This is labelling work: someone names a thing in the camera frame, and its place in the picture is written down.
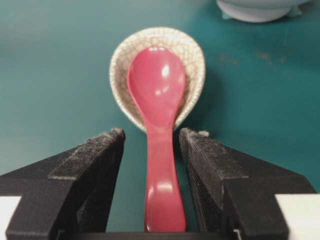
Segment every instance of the white bowl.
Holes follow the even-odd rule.
[[[264,23],[279,19],[292,7],[310,0],[217,0],[219,8],[234,19]]]
[[[152,27],[138,31],[121,42],[110,62],[112,93],[124,114],[145,132],[144,121],[128,91],[127,72],[133,58],[141,50],[152,46],[169,49],[185,67],[186,86],[174,123],[176,129],[195,106],[205,83],[203,52],[196,41],[184,32],[169,27]]]

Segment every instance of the green table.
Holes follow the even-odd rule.
[[[297,171],[319,191],[319,10],[313,1],[301,17],[250,24],[222,20],[214,0],[2,1],[0,174],[124,128],[107,231],[142,232],[146,136],[118,108],[108,66],[128,35],[168,26],[194,37],[206,59],[203,93],[182,126]],[[176,152],[188,228],[196,231]]]

